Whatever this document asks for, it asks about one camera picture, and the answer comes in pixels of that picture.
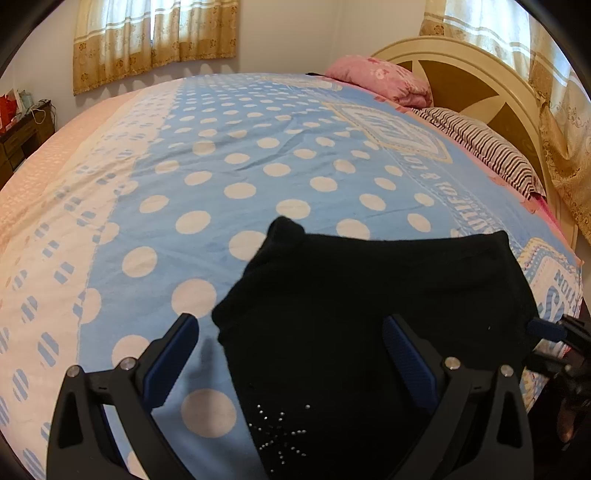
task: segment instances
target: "desk drawer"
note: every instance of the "desk drawer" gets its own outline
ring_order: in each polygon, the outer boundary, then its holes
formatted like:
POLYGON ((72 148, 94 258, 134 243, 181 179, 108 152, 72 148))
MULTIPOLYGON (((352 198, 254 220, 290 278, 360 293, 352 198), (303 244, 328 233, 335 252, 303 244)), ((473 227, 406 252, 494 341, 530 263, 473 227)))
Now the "desk drawer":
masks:
POLYGON ((31 138, 36 130, 35 122, 30 121, 6 140, 4 142, 4 150, 6 151, 7 157, 10 157, 18 147, 31 138))
POLYGON ((0 163, 0 189, 6 185, 6 182, 12 177, 12 168, 10 163, 5 161, 0 163))

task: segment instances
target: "curtain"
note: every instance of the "curtain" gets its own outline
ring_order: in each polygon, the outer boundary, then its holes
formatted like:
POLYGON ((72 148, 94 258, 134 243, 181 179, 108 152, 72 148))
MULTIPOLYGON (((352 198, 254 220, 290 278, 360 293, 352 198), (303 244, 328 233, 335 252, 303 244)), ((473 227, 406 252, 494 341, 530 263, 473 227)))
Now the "curtain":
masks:
POLYGON ((150 0, 81 0, 74 95, 152 68, 150 0))
POLYGON ((74 95, 172 61, 234 57, 237 12, 238 0, 81 0, 74 95))
POLYGON ((591 242, 591 102, 545 28, 515 0, 427 0, 420 34, 472 43, 534 88, 544 173, 591 242))
POLYGON ((238 0, 152 0, 152 63, 236 56, 238 0))

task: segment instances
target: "pink blanket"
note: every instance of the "pink blanket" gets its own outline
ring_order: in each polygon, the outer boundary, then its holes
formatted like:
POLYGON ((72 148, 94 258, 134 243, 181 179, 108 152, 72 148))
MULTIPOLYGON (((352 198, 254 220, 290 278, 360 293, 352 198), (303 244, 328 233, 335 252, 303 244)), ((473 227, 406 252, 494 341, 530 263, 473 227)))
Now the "pink blanket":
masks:
POLYGON ((431 87, 425 80, 384 60, 347 55, 333 63, 326 70, 325 76, 353 83, 402 106, 433 106, 431 87))

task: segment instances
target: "cream headboard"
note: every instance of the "cream headboard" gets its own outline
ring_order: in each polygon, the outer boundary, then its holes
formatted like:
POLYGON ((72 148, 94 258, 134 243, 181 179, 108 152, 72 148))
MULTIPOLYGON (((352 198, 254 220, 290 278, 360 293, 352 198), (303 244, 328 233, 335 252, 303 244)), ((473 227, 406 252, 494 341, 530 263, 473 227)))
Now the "cream headboard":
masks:
POLYGON ((538 97, 515 70, 476 46, 439 36, 401 40, 373 57, 425 79, 435 106, 481 120, 518 148, 544 182, 548 205, 574 249, 578 228, 552 185, 542 155, 538 97))

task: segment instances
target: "black fabric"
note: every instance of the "black fabric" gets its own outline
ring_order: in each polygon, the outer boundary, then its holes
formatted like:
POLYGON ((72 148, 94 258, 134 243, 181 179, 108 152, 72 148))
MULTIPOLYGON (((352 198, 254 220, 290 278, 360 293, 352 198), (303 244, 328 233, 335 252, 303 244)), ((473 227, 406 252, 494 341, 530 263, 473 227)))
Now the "black fabric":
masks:
POLYGON ((379 242, 271 224, 213 311, 270 478, 381 480, 418 440, 429 418, 382 343, 392 313, 471 368, 520 373, 538 341, 525 332, 537 309, 505 232, 379 242))

